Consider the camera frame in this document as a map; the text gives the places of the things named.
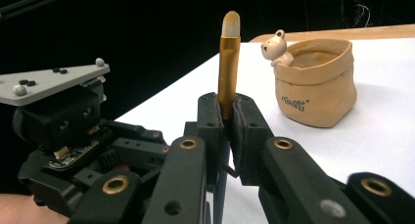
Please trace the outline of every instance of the bear figurine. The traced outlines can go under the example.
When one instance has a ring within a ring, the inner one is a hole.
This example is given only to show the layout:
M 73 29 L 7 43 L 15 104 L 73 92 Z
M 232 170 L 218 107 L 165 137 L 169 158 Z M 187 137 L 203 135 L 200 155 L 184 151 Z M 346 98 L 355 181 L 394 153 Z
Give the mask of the bear figurine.
M 287 51 L 287 42 L 284 36 L 284 30 L 279 29 L 273 37 L 264 41 L 260 46 L 263 58 L 271 61 L 272 67 L 276 67 L 278 64 L 289 66 L 294 59 L 293 55 Z

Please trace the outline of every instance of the brush tip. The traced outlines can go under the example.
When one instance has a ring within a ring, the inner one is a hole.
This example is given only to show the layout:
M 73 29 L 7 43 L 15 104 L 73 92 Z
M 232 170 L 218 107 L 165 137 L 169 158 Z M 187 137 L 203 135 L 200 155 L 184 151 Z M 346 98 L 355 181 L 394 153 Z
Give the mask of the brush tip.
M 239 14 L 230 11 L 226 13 L 223 18 L 222 36 L 223 37 L 238 37 L 241 32 L 241 20 Z

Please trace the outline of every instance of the makeup brush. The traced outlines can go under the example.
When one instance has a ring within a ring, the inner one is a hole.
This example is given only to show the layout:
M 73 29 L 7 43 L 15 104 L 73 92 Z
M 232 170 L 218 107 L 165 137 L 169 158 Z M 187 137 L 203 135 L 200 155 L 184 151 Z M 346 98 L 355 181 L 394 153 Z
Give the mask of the makeup brush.
M 238 13 L 228 12 L 222 25 L 219 46 L 219 80 L 217 102 L 222 119 L 230 119 L 233 115 L 233 102 L 236 97 L 239 49 L 241 46 L 241 21 Z

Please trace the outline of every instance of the white table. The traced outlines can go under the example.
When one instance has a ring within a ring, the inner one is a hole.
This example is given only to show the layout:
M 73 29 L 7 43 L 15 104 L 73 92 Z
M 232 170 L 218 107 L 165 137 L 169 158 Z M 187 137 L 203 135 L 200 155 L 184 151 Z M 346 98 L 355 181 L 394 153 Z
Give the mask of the white table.
M 282 115 L 260 43 L 241 45 L 237 92 L 255 100 L 275 136 L 299 142 L 329 176 L 345 183 L 351 173 L 373 172 L 415 197 L 415 38 L 351 42 L 357 102 L 333 128 Z M 198 98 L 217 93 L 218 64 L 216 55 L 117 121 L 161 130 L 171 144 L 196 121 Z M 223 223 L 267 223 L 257 187 L 228 177 Z

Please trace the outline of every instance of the beige pot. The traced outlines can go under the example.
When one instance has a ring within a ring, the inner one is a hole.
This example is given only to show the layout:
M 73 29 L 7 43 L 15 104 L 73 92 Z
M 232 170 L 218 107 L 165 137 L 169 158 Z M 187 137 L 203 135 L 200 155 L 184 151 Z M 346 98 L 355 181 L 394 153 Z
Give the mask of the beige pot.
M 351 42 L 315 39 L 288 47 L 294 60 L 275 67 L 278 106 L 288 118 L 334 126 L 355 104 Z

